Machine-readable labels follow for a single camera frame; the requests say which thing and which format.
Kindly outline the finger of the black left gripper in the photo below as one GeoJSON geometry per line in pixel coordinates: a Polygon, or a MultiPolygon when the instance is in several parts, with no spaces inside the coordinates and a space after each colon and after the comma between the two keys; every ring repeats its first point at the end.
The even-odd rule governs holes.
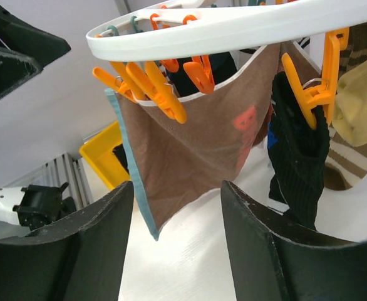
{"type": "Polygon", "coordinates": [[[0,99],[70,50],[63,38],[31,26],[0,5],[0,99]]]}

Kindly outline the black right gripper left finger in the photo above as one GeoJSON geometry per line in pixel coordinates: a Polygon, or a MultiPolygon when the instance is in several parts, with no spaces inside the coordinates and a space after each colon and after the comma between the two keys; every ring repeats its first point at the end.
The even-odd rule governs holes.
{"type": "Polygon", "coordinates": [[[125,181],[89,206],[0,240],[0,300],[118,300],[133,211],[125,181]]]}

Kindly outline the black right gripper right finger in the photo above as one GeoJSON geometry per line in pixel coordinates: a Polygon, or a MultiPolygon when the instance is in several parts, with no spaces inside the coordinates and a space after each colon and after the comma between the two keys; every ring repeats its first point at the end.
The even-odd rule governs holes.
{"type": "Polygon", "coordinates": [[[220,196],[237,300],[367,300],[367,240],[305,228],[230,181],[220,196]]]}

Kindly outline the black patterned sock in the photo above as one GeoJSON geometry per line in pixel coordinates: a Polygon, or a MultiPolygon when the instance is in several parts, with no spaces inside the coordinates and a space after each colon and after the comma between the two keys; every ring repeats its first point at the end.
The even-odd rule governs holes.
{"type": "Polygon", "coordinates": [[[268,206],[313,230],[330,141],[324,111],[313,109],[317,127],[310,128],[284,72],[274,77],[271,104],[267,152],[274,175],[268,206]]]}

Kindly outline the white round clip hanger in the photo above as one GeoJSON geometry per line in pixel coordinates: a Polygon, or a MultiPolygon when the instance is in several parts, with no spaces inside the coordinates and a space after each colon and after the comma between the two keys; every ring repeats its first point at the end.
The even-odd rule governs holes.
{"type": "Polygon", "coordinates": [[[101,60],[149,61],[270,45],[367,22],[367,1],[210,4],[165,1],[101,24],[86,40],[101,60]]]}

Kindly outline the yellow beige sock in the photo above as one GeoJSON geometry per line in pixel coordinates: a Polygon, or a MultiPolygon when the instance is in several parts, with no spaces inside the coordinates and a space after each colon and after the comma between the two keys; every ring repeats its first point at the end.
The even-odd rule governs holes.
{"type": "Polygon", "coordinates": [[[367,144],[367,60],[340,77],[332,125],[350,145],[367,144]]]}

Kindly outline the yellow-orange clothes peg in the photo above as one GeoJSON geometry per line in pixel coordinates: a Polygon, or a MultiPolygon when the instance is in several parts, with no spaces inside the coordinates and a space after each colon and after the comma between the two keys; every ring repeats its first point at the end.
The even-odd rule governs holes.
{"type": "Polygon", "coordinates": [[[291,57],[287,53],[282,55],[281,61],[288,82],[308,126],[313,130],[317,127],[313,114],[313,109],[317,106],[323,108],[327,124],[332,121],[340,52],[347,48],[348,39],[349,28],[337,29],[325,34],[321,77],[313,78],[305,84],[301,84],[291,57]]]}

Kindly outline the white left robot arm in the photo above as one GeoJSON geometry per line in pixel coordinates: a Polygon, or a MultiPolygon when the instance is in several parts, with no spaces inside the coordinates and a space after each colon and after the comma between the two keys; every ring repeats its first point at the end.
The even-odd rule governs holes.
{"type": "MultiPolygon", "coordinates": [[[[0,100],[70,51],[66,40],[35,28],[0,5],[0,100]]],[[[0,187],[0,221],[35,230],[75,211],[68,187],[0,187]]]]}

